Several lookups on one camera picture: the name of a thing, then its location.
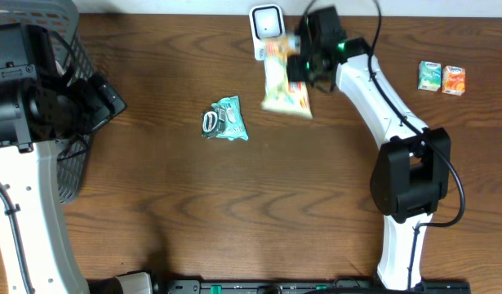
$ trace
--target small box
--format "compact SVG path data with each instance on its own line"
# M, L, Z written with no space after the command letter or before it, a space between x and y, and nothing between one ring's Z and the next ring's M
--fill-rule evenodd
M417 88L437 91L441 87L441 64L421 61Z
M443 89L446 94L461 96L464 93L466 72L463 68L447 65L443 70Z

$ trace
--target wood grain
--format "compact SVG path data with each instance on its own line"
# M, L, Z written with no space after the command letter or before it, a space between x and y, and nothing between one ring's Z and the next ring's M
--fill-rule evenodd
M375 24L343 19L369 40ZM87 278L148 267L205 279L374 273L377 151L345 96L309 90L312 121L262 111L264 68L244 16L84 15L80 31L129 105L96 136L82 194L64 207ZM447 129L466 189L461 223L427 230L422 275L502 293L502 20L387 17L376 55L409 107ZM465 67L467 92L417 91L421 60ZM201 138L200 113L233 95L250 140ZM451 181L434 219L452 218L458 202Z

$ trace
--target teal box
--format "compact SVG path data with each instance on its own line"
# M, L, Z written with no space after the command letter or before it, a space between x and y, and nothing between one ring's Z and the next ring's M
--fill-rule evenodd
M441 87L441 64L421 61L417 88L437 91Z

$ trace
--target white background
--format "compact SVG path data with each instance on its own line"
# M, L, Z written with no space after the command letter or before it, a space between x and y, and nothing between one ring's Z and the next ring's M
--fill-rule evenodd
M246 15L259 4L276 3L285 15L301 15L309 0L73 0L80 12ZM380 0L386 16L502 17L502 0ZM343 16L373 16L372 0L320 0Z

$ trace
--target gray basket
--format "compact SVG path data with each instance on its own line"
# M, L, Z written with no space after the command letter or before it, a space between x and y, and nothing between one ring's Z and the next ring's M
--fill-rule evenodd
M21 22L29 25L41 25L58 32L68 44L71 44L77 57L75 78L89 78L93 64L78 35L78 11L71 0L0 0L0 25ZM64 68L69 66L68 52L56 40L52 39L56 60ZM57 140L59 150L65 149L68 140ZM80 142L73 144L69 154L84 148ZM56 175L60 201L72 202L81 186L82 176L88 154L58 162Z

